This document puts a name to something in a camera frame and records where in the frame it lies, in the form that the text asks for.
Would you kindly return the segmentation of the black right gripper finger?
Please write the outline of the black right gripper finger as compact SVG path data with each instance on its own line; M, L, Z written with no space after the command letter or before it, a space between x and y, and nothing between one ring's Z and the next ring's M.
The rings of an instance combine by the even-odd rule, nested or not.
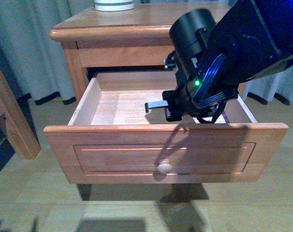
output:
M149 113L150 109L168 107L168 102L167 100L146 102L144 107L145 107L145 112Z

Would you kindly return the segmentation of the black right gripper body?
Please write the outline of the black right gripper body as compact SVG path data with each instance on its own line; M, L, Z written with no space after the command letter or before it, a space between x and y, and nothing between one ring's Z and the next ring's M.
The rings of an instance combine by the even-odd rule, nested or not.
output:
M188 108L184 95L179 90L167 90L162 93L162 98L167 101L165 117L168 122L181 121L185 115L197 117L197 113Z

